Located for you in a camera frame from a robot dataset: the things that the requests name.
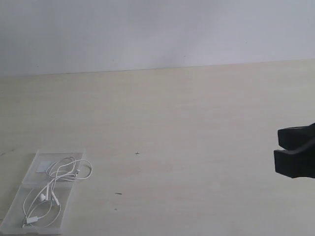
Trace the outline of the white wired earphones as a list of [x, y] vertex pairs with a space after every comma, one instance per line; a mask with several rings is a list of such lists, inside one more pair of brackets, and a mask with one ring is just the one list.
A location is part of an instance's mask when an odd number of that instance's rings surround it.
[[79, 180], [88, 179], [93, 173], [90, 161], [74, 156], [67, 156], [61, 160], [51, 162], [44, 169], [44, 179], [33, 187], [23, 200], [24, 215], [21, 228], [38, 227], [53, 211], [57, 211], [43, 228], [52, 226], [59, 218], [66, 204], [60, 201], [56, 189], [64, 183], [74, 184]]

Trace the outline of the clear plastic storage case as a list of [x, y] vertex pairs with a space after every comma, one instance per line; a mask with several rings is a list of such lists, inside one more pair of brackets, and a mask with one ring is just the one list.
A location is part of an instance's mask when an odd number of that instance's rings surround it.
[[38, 150], [3, 219], [3, 235], [60, 235], [77, 181], [91, 175], [85, 150]]

